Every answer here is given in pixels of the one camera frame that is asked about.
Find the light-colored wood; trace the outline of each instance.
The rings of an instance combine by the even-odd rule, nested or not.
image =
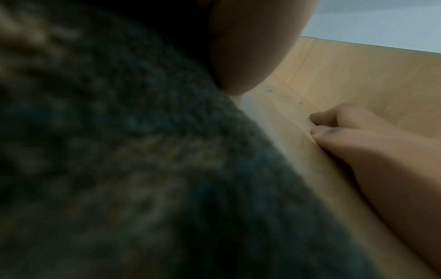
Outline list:
[[[441,138],[441,56],[323,40],[303,50],[292,51],[288,62],[244,96],[245,112],[262,126],[386,279],[439,278],[313,142],[309,115],[341,102],[356,102],[399,127]],[[293,79],[287,83],[290,75]]]
[[[316,39],[314,38],[301,37],[279,67],[274,71],[274,74],[282,82],[289,84],[294,79],[298,70],[300,70],[300,67],[302,66],[315,42]]]
[[[355,102],[441,139],[441,54],[316,40],[289,85],[320,110]]]

